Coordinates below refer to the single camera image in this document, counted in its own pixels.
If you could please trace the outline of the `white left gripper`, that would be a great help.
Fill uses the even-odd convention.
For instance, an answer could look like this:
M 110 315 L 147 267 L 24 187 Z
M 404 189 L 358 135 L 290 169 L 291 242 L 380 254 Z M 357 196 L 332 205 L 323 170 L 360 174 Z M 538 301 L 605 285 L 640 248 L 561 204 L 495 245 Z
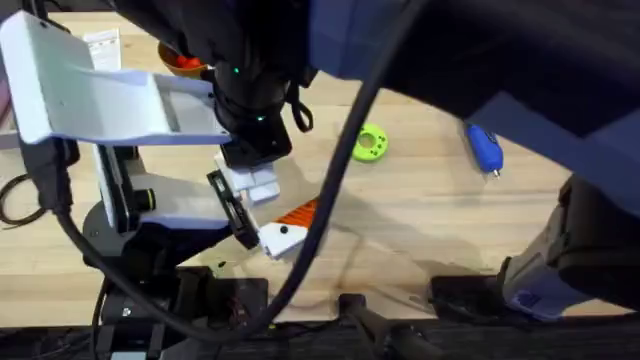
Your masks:
M 273 164 L 232 169 L 223 158 L 215 162 L 222 172 L 207 174 L 207 184 L 152 173 L 133 175 L 135 190 L 153 193 L 154 208 L 141 214 L 141 222 L 179 230 L 227 227 L 247 249 L 257 247 L 260 241 L 265 254 L 275 260 L 304 242 L 316 212 L 316 199 L 261 226 L 257 234 L 240 194 L 251 206 L 275 200 L 280 186 Z

